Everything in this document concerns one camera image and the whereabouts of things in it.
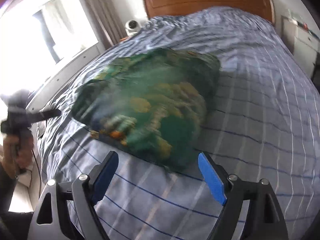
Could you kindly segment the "person's left hand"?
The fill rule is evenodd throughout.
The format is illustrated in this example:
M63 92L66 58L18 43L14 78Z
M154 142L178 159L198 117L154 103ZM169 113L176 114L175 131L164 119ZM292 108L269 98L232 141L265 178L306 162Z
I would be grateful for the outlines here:
M16 135L6 135L3 140L3 158L1 165L11 179L20 174L32 162L34 140L32 135L26 135L20 141Z

